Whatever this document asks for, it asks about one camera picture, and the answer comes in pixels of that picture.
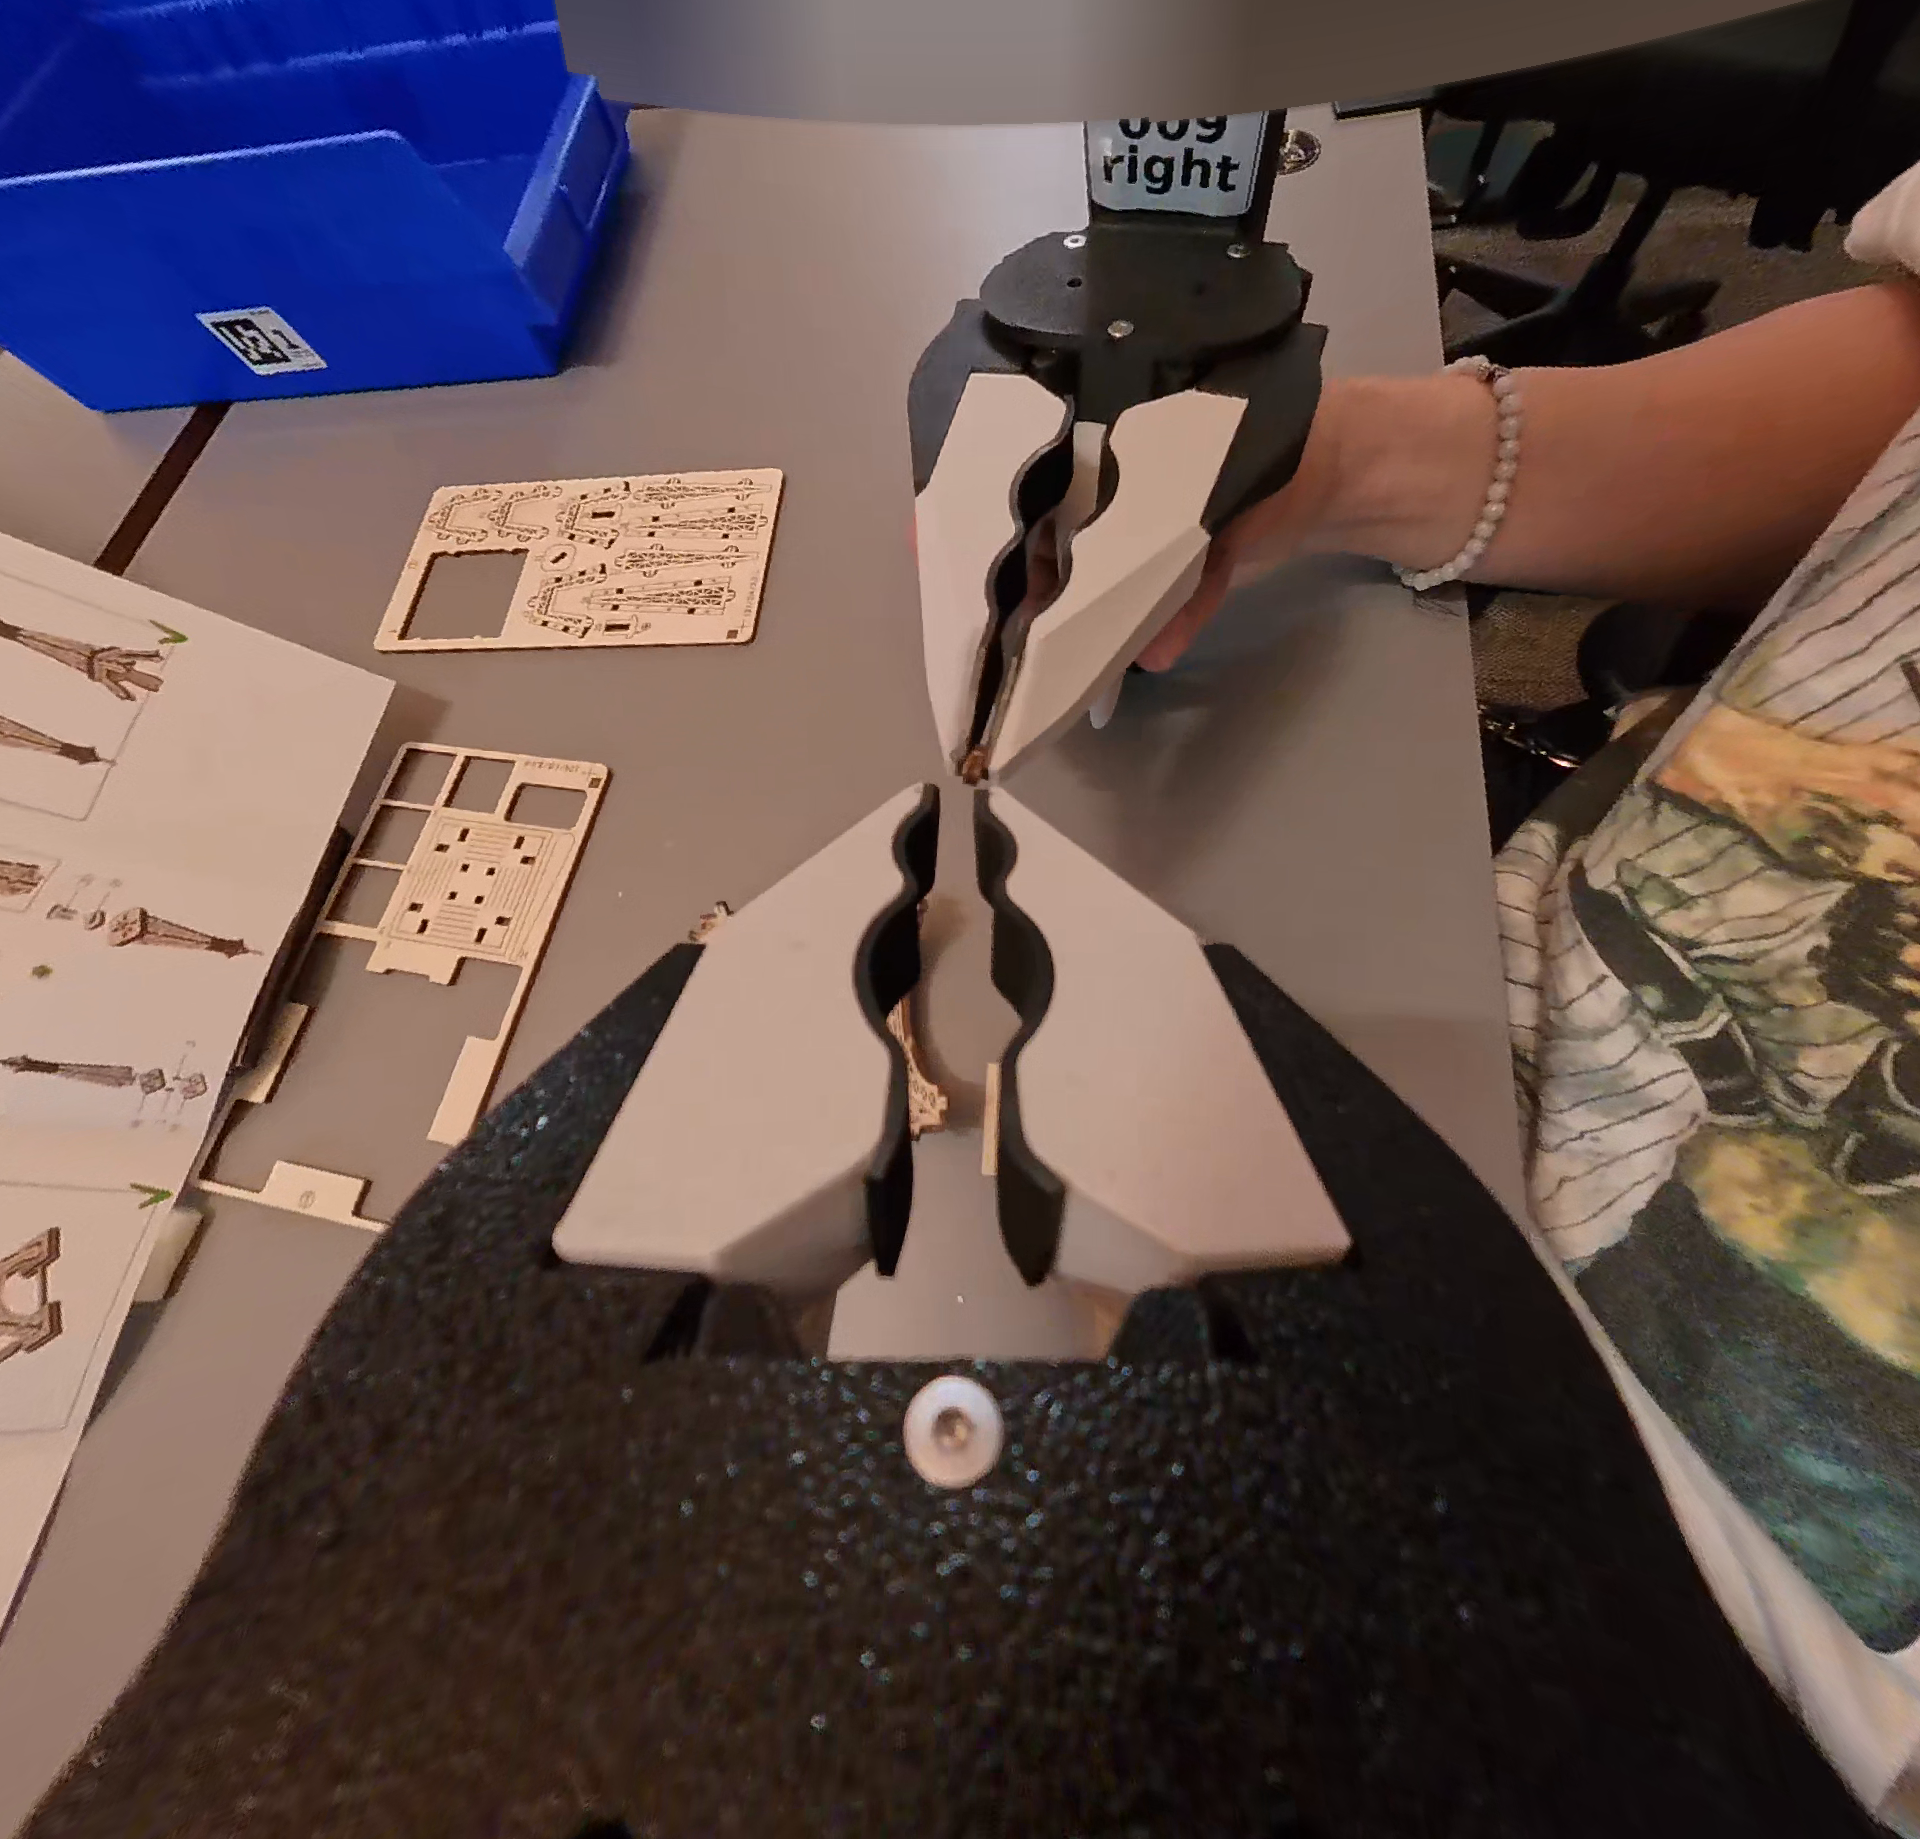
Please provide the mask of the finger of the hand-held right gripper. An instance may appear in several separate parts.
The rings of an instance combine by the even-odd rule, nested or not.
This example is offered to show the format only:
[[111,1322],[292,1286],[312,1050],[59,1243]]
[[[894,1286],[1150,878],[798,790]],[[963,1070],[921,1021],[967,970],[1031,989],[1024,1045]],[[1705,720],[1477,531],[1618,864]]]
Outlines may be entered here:
[[1199,509],[1239,414],[1247,397],[1225,389],[1172,389],[1118,414],[1118,491],[1067,534],[1056,589],[1025,609],[993,778],[1075,720],[1105,713],[1141,642],[1190,597],[1213,544]]
[[979,739],[999,750],[1031,626],[1024,477],[1031,466],[1067,477],[1067,430],[1067,397],[1031,377],[971,369],[917,483],[921,673],[953,775]]

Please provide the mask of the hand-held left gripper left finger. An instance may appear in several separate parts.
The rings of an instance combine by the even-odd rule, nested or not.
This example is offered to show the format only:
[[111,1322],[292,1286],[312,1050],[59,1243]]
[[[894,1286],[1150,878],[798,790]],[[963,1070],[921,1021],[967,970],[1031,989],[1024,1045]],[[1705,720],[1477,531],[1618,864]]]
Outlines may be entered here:
[[700,942],[549,1247],[566,1268],[703,1277],[772,1355],[827,1356],[834,1299],[896,1268],[938,781],[907,781]]

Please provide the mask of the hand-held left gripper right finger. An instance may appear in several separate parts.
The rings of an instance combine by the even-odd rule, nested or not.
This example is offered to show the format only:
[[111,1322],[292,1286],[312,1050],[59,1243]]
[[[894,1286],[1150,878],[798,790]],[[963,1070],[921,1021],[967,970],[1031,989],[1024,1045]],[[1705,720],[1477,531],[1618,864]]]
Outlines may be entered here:
[[971,793],[999,1058],[999,1229],[1031,1286],[1091,1310],[1213,1273],[1323,1268],[1348,1229],[1205,942],[1000,790]]

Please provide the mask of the wooden tower model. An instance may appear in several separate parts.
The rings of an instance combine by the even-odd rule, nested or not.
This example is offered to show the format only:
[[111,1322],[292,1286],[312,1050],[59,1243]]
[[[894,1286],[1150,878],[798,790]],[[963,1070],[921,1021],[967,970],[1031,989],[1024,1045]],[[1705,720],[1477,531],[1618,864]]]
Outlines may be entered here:
[[[884,1027],[896,1042],[896,1057],[907,1070],[907,1146],[917,1146],[930,1130],[947,1130],[947,1092],[930,1075],[921,1042],[917,1042],[917,984],[896,994]],[[999,1058],[989,1058],[979,1130],[984,1130],[984,1181],[999,1181],[999,1159],[1000,1159],[1000,1063]]]

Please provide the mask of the person's right forearm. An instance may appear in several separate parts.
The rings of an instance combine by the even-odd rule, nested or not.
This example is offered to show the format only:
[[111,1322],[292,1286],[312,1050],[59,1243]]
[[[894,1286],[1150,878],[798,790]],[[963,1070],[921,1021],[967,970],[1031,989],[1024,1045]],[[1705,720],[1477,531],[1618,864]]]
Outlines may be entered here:
[[1901,278],[1643,360],[1466,382],[1485,399],[1446,444],[1466,544],[1405,579],[1755,604],[1915,414],[1920,290]]

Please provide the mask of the grey desk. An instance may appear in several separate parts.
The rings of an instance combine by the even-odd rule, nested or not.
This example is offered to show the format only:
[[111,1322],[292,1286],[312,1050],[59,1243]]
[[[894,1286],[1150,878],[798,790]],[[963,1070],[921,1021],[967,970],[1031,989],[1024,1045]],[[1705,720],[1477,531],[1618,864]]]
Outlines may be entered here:
[[[938,778],[907,554],[907,369],[947,306],[1018,242],[1082,212],[1082,133],[884,129],[635,115],[606,300],[556,382],[255,399],[220,430],[132,562],[132,579],[396,680],[375,770],[400,739],[549,750],[608,770],[590,849],[493,1084],[517,1092],[709,904],[744,905],[902,781]],[[781,466],[785,506],[744,647],[372,656],[375,604],[445,480]],[[1185,673],[1132,685],[1105,728],[1031,756],[1018,796],[1215,942],[1237,942],[1505,1205],[1516,1200],[1474,669],[1461,609],[1365,562],[1309,562],[1239,597]],[[244,1679],[213,1650],[99,1835],[576,1835],[654,1791],[672,1830],[915,1835],[999,1817],[1056,1830],[1051,1783],[1091,1743],[1018,1714],[938,1725],[956,1596],[1010,1650],[1010,1703],[1137,1679],[1118,1656],[1025,1656],[1051,1605],[1000,1602],[1000,1495],[963,1521],[993,1558],[896,1571],[870,1544],[870,1493],[938,1521],[896,1455],[902,1368],[626,1363],[635,1299],[543,1304],[504,1346],[517,1412],[498,1455],[452,1435],[493,1409],[470,1368],[504,1332],[475,1268],[479,1176],[463,1159],[452,1247],[400,1282],[452,1304],[375,1412],[432,1387],[400,1435],[298,1443],[271,1485],[322,1495],[292,1621],[322,1656],[396,1679],[360,1761],[400,1740],[396,1811],[328,1801],[347,1671]],[[104,1736],[202,1565],[244,1460],[322,1314],[375,1234],[207,1200],[178,1295],[148,1310],[90,1420],[6,1631],[6,1835]],[[858,1663],[852,1627],[930,1627],[921,1659]]]
[[0,357],[0,531],[122,573],[226,407],[104,414]]

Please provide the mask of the person's right hand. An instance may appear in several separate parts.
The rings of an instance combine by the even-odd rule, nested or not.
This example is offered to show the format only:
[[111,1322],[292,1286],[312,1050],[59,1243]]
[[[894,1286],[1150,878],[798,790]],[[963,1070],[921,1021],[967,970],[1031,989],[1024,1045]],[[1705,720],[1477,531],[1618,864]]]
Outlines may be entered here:
[[1451,562],[1466,531],[1446,444],[1454,428],[1474,428],[1477,414],[1485,399],[1451,369],[1323,384],[1297,477],[1213,534],[1190,597],[1141,642],[1137,669],[1172,669],[1237,584],[1288,562]]

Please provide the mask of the wooden puzzle sheet with parts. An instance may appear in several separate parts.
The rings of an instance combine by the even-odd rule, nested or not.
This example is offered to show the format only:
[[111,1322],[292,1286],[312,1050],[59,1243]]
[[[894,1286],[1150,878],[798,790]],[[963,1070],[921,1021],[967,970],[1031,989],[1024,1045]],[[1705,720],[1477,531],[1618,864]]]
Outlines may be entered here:
[[[674,469],[585,480],[441,483],[400,562],[372,647],[744,647],[760,631],[785,469]],[[493,633],[416,633],[429,573],[510,554],[517,584]]]

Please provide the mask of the wooden puzzle sheet mostly emptied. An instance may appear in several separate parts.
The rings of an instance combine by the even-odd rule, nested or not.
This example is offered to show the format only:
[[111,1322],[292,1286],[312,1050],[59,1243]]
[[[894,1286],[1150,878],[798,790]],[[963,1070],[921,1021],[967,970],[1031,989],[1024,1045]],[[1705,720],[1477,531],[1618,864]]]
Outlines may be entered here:
[[606,802],[608,770],[585,756],[400,741],[292,948],[355,942],[372,975],[455,984],[467,968],[510,970],[493,1036],[467,1036],[429,1140],[455,1150],[487,1113],[538,968]]

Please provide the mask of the black office chair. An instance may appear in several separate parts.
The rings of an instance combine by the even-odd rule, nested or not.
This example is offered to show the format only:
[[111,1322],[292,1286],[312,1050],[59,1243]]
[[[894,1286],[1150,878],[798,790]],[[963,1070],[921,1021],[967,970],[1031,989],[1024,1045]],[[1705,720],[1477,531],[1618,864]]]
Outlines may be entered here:
[[1505,368],[1608,368],[1637,360],[1705,330],[1720,278],[1669,278],[1637,289],[1637,259],[1686,184],[1655,140],[1598,102],[1551,102],[1524,75],[1466,77],[1433,89],[1427,120],[1477,122],[1474,165],[1454,216],[1470,216],[1492,190],[1492,153],[1510,122],[1547,122],[1505,190],[1505,216],[1516,239],[1581,239],[1613,201],[1618,179],[1643,179],[1643,196],[1618,239],[1572,278],[1547,283],[1516,268],[1492,268],[1470,250],[1433,250],[1439,300],[1470,295],[1497,320],[1451,347],[1454,369],[1470,357]]

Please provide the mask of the black bag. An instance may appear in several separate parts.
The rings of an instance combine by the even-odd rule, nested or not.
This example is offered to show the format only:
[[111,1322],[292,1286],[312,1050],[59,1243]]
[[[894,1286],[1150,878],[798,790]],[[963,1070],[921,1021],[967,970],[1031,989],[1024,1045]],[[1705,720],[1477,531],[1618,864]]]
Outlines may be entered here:
[[1725,609],[1613,604],[1576,633],[1576,699],[1545,713],[1488,704],[1485,735],[1572,775],[1653,708],[1699,694],[1735,647],[1743,631],[1748,620]]

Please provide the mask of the person's printed shirt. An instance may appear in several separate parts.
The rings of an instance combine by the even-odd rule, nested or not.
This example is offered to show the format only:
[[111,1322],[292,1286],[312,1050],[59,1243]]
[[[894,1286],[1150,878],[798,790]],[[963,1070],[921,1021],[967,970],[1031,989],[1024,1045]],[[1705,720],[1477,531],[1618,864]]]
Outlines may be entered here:
[[1920,422],[1497,853],[1530,1229],[1871,1817],[1920,1740]]

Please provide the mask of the printed instruction sheet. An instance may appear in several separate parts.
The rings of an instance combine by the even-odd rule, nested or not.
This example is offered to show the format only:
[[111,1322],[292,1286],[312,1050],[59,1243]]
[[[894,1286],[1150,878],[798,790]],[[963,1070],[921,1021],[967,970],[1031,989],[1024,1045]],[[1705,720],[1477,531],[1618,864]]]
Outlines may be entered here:
[[390,685],[13,534],[0,620],[8,1611]]

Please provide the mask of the black white marker sticker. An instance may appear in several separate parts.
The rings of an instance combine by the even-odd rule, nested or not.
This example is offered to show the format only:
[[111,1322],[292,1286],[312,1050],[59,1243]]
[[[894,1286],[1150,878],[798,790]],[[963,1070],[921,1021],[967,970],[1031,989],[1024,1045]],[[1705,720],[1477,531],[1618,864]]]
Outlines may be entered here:
[[200,329],[255,377],[301,377],[328,368],[322,353],[271,306],[200,311]]

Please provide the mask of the blue plastic bin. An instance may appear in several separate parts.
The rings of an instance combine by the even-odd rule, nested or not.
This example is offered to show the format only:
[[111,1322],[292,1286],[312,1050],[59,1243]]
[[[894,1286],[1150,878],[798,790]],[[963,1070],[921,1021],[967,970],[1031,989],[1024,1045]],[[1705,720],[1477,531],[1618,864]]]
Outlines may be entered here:
[[90,412],[563,369],[630,133],[556,0],[0,0],[0,55],[0,342]]

